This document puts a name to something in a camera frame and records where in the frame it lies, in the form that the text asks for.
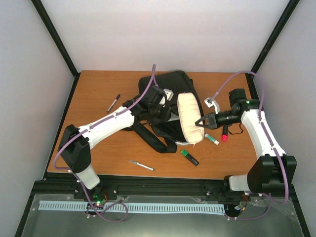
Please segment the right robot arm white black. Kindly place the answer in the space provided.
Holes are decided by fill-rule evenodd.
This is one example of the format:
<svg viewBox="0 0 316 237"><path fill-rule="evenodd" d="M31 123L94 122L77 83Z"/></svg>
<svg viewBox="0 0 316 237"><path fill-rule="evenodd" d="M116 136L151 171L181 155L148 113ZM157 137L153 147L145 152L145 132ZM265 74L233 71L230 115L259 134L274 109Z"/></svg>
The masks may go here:
<svg viewBox="0 0 316 237"><path fill-rule="evenodd" d="M229 92L230 110L221 111L211 97L205 99L207 107L215 111L196 121L197 126L217 129L240 123L247 130L256 153L256 162L244 175L227 176L231 191L247 193L277 193L289 191L297 161L281 148L265 118L260 100L248 99L244 89Z"/></svg>

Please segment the black student backpack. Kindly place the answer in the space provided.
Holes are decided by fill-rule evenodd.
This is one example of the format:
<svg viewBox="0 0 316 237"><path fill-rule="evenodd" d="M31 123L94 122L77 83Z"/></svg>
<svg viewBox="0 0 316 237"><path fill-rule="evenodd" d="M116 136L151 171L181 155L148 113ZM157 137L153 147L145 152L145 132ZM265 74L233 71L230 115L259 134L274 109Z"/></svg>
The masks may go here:
<svg viewBox="0 0 316 237"><path fill-rule="evenodd" d="M204 129L195 122L203 109L193 80L183 71L173 71L138 82L139 95L126 101L134 116L125 131L136 132L161 154L175 153L178 145L195 145L203 140Z"/></svg>

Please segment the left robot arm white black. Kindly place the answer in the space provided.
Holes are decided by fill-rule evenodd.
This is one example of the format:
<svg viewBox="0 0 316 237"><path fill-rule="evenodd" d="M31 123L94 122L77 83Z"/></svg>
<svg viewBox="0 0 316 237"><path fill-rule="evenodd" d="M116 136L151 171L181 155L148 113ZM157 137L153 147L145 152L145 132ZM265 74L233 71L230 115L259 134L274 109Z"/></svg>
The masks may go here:
<svg viewBox="0 0 316 237"><path fill-rule="evenodd" d="M87 125L67 126L57 155L62 157L75 177L85 185L85 192L96 199L103 187L91 164L91 150L114 133L137 125L141 121L165 122L170 119L170 101L174 93L152 85L131 100L127 100L111 114Z"/></svg>

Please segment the beige pencil case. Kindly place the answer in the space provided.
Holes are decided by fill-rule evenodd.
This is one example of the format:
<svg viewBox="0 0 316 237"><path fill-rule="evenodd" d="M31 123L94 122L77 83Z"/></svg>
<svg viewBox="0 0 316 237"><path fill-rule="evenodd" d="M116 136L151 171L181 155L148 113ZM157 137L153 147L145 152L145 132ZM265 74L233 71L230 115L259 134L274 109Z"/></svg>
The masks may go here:
<svg viewBox="0 0 316 237"><path fill-rule="evenodd" d="M177 108L183 136L188 144L194 146L204 138L204 128L195 124L201 118L196 97L192 93L180 93Z"/></svg>

